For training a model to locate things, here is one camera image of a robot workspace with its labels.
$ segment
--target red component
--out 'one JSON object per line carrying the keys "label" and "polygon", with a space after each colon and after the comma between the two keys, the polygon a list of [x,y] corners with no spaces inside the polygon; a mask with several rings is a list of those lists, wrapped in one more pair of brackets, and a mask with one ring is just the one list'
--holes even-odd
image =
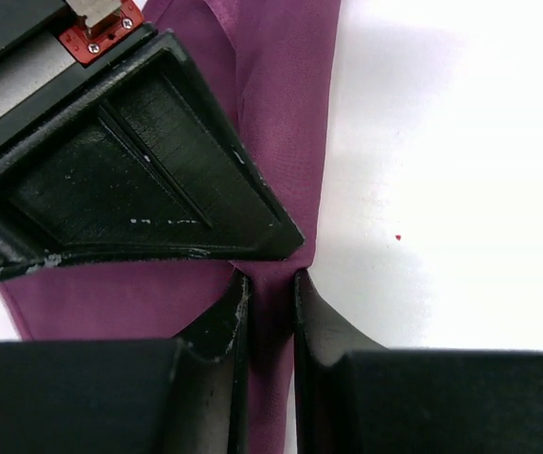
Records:
{"label": "red component", "polygon": [[122,0],[122,8],[118,12],[113,24],[103,30],[93,39],[89,38],[87,30],[75,24],[65,30],[59,37],[60,43],[82,64],[90,64],[116,43],[122,41],[127,35],[145,22],[141,10],[132,0]]}

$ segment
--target white surface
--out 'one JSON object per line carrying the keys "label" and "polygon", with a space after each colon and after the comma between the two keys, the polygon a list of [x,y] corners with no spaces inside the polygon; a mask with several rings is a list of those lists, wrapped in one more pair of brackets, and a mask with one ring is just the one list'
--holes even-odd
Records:
{"label": "white surface", "polygon": [[324,297],[388,346],[543,350],[543,4],[343,0],[331,95]]}

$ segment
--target screw head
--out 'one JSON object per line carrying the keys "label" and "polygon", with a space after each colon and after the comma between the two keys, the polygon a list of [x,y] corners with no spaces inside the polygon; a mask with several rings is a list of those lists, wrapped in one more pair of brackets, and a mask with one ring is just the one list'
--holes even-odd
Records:
{"label": "screw head", "polygon": [[95,44],[95,43],[89,44],[89,52],[91,52],[92,54],[98,54],[100,50],[101,50],[101,47],[99,47],[98,44]]}

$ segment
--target purple cloth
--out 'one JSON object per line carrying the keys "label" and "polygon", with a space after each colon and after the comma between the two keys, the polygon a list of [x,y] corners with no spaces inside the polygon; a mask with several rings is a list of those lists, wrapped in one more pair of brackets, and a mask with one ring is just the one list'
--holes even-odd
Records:
{"label": "purple cloth", "polygon": [[292,373],[290,283],[311,265],[324,171],[340,0],[149,0],[234,122],[264,178],[307,236],[282,263],[163,262],[43,271],[2,286],[26,339],[170,337],[223,293],[234,267],[254,279],[253,454],[280,454]]}

